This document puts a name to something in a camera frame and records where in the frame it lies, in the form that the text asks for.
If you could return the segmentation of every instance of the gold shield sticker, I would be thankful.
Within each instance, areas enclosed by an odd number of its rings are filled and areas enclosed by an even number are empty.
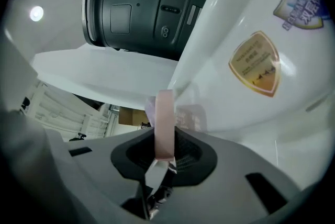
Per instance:
[[[229,67],[247,87],[262,95],[274,96],[281,65],[274,44],[263,32],[255,32],[235,50]]]

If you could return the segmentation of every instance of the ceiling light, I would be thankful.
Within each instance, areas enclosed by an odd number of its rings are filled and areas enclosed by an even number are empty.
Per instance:
[[[40,6],[35,6],[31,11],[30,11],[30,19],[32,21],[40,21],[41,18],[43,17],[43,8]]]

